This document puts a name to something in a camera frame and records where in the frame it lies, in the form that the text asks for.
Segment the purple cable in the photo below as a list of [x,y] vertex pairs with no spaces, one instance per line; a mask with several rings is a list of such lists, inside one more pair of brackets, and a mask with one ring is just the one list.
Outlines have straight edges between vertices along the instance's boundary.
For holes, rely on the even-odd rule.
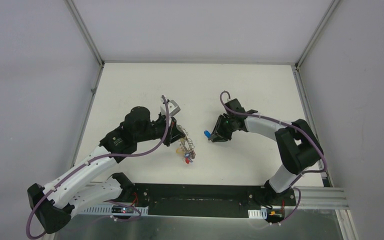
[[241,112],[237,112],[237,111],[233,111],[231,110],[230,108],[228,108],[225,103],[223,102],[223,99],[222,99],[222,96],[223,94],[227,94],[229,96],[229,99],[231,98],[231,94],[228,92],[228,91],[222,91],[221,94],[220,94],[220,102],[221,104],[223,105],[224,109],[226,109],[226,111],[229,111],[231,112],[232,114],[235,114],[235,115],[240,115],[240,116],[246,116],[246,117],[254,117],[254,118],[260,118],[260,119],[265,119],[265,120],[269,120],[273,123],[276,123],[276,124],[280,124],[280,125],[283,125],[285,127],[290,127],[292,129],[294,129],[295,131],[299,132],[300,134],[302,134],[307,140],[308,142],[313,146],[313,148],[316,150],[316,152],[318,153],[318,155],[320,156],[321,158],[321,161],[323,162],[323,168],[320,169],[320,170],[305,170],[305,171],[302,171],[296,178],[295,180],[290,184],[291,186],[294,185],[301,177],[302,175],[304,174],[308,174],[308,173],[323,173],[323,172],[326,172],[328,170],[328,163],[326,161],[326,158],[325,156],[323,155],[322,151],[320,151],[319,147],[316,145],[316,143],[311,139],[311,137],[305,132],[303,131],[301,128],[299,127],[296,127],[294,125],[291,125],[291,124],[288,124],[286,122],[282,122],[280,120],[277,120],[277,119],[274,119],[274,118],[271,118],[271,117],[268,117],[268,116],[262,116],[262,115],[254,115],[254,114],[248,114],[248,113],[241,113]]
[[[103,158],[107,158],[107,157],[141,157],[141,156],[145,156],[147,154],[150,154],[152,153],[153,151],[155,151],[158,147],[161,146],[161,144],[163,144],[164,140],[166,139],[167,137],[167,133],[169,132],[169,127],[170,127],[170,115],[169,115],[169,105],[167,103],[167,100],[166,98],[164,97],[164,95],[161,96],[163,102],[164,102],[164,105],[165,105],[165,130],[164,130],[164,134],[162,135],[162,138],[161,138],[161,141],[159,141],[159,143],[157,145],[155,145],[152,149],[148,150],[148,151],[145,151],[145,152],[142,152],[142,153],[136,153],[136,154],[123,154],[123,153],[109,153],[109,154],[104,154],[104,155],[100,155],[100,156],[96,156],[94,158],[92,158],[91,160],[89,160],[89,164],[98,160],[98,159],[103,159]],[[63,184],[65,181],[67,181],[71,176],[73,176],[74,174],[76,174],[78,171],[80,171],[82,168],[86,167],[87,165],[86,164],[82,164],[80,166],[78,166],[76,169],[74,169],[72,172],[70,172],[70,174],[68,174],[67,176],[65,176],[63,179],[61,179],[61,181],[59,181],[55,186],[55,190],[61,186],[61,184]],[[41,237],[43,237],[46,232],[42,232],[40,235],[38,236],[33,236],[31,233],[30,233],[30,225],[32,224],[32,219],[33,219],[33,215],[35,214],[35,212],[38,210],[39,206],[44,202],[44,200],[49,197],[49,195],[54,192],[53,190],[49,190],[38,202],[37,204],[33,207],[33,209],[31,210],[30,212],[30,215],[28,216],[28,219],[27,219],[27,224],[25,226],[25,234],[27,235],[27,237],[31,240],[36,240],[36,239],[40,239]]]
[[289,215],[287,217],[285,217],[282,221],[280,221],[280,223],[283,223],[286,219],[290,218],[292,216],[292,214],[294,214],[295,211],[298,209],[298,206],[301,203],[301,190],[298,187],[293,187],[292,189],[295,189],[298,191],[298,193],[299,193],[298,201],[296,202],[294,209],[289,213]]

